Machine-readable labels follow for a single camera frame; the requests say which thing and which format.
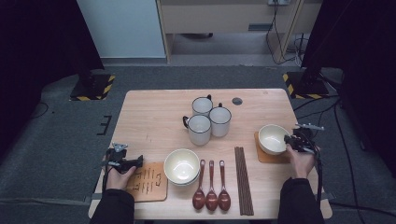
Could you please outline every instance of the wooden table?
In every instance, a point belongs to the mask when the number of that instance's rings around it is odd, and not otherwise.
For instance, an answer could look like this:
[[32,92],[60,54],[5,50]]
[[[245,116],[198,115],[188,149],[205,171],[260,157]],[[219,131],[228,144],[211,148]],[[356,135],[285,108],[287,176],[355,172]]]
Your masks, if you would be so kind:
[[[212,95],[215,105],[223,103],[233,114],[229,133],[221,138],[212,135],[203,147],[194,145],[183,126],[182,117],[191,116],[191,103],[200,96]],[[234,105],[233,98],[242,99]],[[162,162],[175,149],[193,150],[200,159],[206,160],[203,188],[209,189],[210,160],[215,161],[214,189],[220,192],[219,161],[225,161],[225,185],[231,195],[232,205],[228,212],[219,208],[210,212],[192,207],[191,198],[198,188],[198,181],[187,187],[168,183],[167,198],[162,202],[136,203],[135,219],[274,219],[277,218],[279,192],[290,177],[289,164],[261,163],[258,161],[254,133],[263,125],[277,124],[289,132],[296,118],[288,95],[281,89],[237,90],[170,90],[129,91],[126,94],[112,142],[128,144],[127,159],[144,155],[145,162]],[[247,173],[251,190],[254,216],[240,216],[234,148],[243,147],[247,160]],[[95,193],[100,193],[102,177]],[[314,169],[309,175],[312,190],[316,192],[318,174]],[[89,216],[99,203],[93,200]],[[332,216],[327,200],[321,203],[325,218]]]

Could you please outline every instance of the cork coaster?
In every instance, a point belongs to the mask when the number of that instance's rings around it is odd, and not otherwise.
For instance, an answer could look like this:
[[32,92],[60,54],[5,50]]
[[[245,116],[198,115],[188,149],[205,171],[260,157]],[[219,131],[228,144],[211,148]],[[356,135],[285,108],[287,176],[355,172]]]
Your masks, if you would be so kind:
[[259,142],[259,133],[254,133],[254,138],[256,140],[256,149],[257,149],[257,157],[260,162],[267,162],[267,163],[289,163],[290,160],[288,157],[285,156],[285,153],[280,155],[270,155],[265,153],[262,148],[260,147]]
[[143,163],[129,178],[126,191],[137,202],[163,201],[166,199],[168,179],[163,170],[163,162]]

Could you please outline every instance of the chopsticks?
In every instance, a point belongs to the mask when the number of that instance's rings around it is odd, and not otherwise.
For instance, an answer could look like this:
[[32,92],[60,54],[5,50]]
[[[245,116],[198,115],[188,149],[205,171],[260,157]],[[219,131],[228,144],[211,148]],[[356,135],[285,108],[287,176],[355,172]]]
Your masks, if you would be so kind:
[[241,216],[253,216],[248,170],[243,147],[235,147],[236,177],[238,179],[239,211]]

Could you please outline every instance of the wall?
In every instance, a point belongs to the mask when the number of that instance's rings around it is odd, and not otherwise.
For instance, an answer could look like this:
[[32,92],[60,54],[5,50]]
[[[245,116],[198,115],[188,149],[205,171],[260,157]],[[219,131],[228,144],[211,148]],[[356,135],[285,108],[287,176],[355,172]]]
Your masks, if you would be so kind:
[[155,0],[78,0],[101,58],[165,58]]

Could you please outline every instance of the wooden spoon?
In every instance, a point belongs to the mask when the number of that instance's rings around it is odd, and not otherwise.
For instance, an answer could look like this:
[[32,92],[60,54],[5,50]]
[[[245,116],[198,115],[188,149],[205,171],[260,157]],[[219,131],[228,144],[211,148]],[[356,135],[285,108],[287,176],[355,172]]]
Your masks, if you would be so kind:
[[220,173],[221,173],[221,193],[219,194],[219,207],[223,211],[228,211],[231,206],[231,198],[225,189],[224,181],[224,161],[220,161]]
[[206,207],[210,211],[215,211],[218,207],[218,196],[213,190],[213,173],[214,173],[215,163],[213,161],[209,162],[209,173],[210,173],[210,189],[206,195]]
[[199,186],[195,191],[194,196],[192,196],[192,205],[195,209],[201,209],[205,205],[206,197],[204,191],[202,190],[202,179],[204,177],[205,160],[201,160],[201,171],[199,173]]

